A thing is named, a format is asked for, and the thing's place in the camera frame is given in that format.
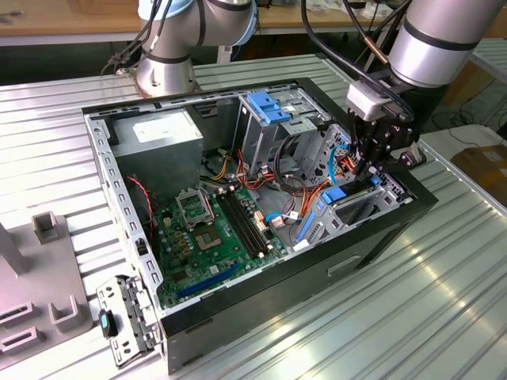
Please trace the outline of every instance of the expansion slot bracket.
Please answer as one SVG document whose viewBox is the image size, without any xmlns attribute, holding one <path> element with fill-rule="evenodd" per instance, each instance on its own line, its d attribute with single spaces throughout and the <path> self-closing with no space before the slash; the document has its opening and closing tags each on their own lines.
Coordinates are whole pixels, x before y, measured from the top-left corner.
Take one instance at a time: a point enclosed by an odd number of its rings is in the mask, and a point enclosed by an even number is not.
<svg viewBox="0 0 507 380">
<path fill-rule="evenodd" d="M 115 364 L 124 367 L 162 342 L 161 329 L 139 277 L 116 276 L 97 289 L 99 322 Z"/>
</svg>

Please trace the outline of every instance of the blue drive bay latch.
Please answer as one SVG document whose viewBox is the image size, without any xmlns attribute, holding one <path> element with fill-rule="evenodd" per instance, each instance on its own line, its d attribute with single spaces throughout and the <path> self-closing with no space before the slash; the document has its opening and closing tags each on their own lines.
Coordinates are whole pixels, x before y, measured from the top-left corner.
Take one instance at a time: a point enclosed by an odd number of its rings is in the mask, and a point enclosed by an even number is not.
<svg viewBox="0 0 507 380">
<path fill-rule="evenodd" d="M 278 105 L 278 101 L 271 98 L 265 91 L 249 93 L 248 102 L 255 108 L 258 114 L 267 124 L 289 121 L 292 116 L 285 113 Z"/>
</svg>

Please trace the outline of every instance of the ram slot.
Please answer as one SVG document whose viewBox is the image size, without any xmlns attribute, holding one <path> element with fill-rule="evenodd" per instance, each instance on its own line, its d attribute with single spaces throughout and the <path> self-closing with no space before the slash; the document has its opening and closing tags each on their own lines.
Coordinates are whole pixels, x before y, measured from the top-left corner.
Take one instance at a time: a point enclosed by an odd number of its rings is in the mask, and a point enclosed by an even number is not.
<svg viewBox="0 0 507 380">
<path fill-rule="evenodd" d="M 243 209 L 241 203 L 239 202 L 238 198 L 236 198 L 236 195 L 234 193 L 230 194 L 229 200 L 230 200 L 230 203 L 231 203 L 234 211 L 244 218 L 246 227 L 248 228 L 249 234 L 252 236 L 252 238 L 255 241 L 255 245 L 258 249 L 258 252 L 267 253 L 268 247 L 266 246 L 266 243 L 264 242 L 260 233 L 258 232 L 259 230 L 254 225 L 254 223 L 250 220 L 250 218 L 246 214 L 246 211 Z"/>
<path fill-rule="evenodd" d="M 267 253 L 268 247 L 253 223 L 246 216 L 236 195 L 227 193 L 218 196 L 217 200 L 227 220 L 229 220 L 234 231 L 245 246 L 248 256 L 254 259 L 259 256 L 259 253 Z"/>
</svg>

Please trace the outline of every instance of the wooden table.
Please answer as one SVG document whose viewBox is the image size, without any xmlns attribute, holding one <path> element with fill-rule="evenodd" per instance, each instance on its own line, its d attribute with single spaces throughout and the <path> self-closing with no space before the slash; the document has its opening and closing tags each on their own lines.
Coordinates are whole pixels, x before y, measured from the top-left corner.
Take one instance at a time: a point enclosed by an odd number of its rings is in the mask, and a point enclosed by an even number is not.
<svg viewBox="0 0 507 380">
<path fill-rule="evenodd" d="M 139 31 L 137 14 L 85 15 L 73 0 L 0 1 L 0 13 L 11 10 L 23 10 L 25 14 L 14 17 L 12 25 L 0 24 L 0 46 L 127 41 Z M 349 16 L 339 10 L 308 14 L 316 32 L 355 30 Z M 299 7 L 260 8 L 259 18 L 261 34 L 305 33 Z M 370 23 L 359 19 L 364 26 Z"/>
</svg>

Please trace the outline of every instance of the red wire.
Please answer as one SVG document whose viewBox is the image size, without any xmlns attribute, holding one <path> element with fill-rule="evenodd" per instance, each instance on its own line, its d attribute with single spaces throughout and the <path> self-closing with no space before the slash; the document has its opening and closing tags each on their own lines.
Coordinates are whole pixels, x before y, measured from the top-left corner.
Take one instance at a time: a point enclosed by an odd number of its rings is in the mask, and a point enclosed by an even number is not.
<svg viewBox="0 0 507 380">
<path fill-rule="evenodd" d="M 148 195 L 148 191 L 144 188 L 144 186 L 141 185 L 141 183 L 138 180 L 136 180 L 133 177 L 127 177 L 127 179 L 137 184 L 139 188 L 143 191 L 144 196 L 146 197 L 146 201 L 148 203 L 148 211 L 150 212 L 150 242 L 151 242 L 153 240 L 154 225 L 153 225 L 153 210 L 151 208 L 150 196 Z"/>
</svg>

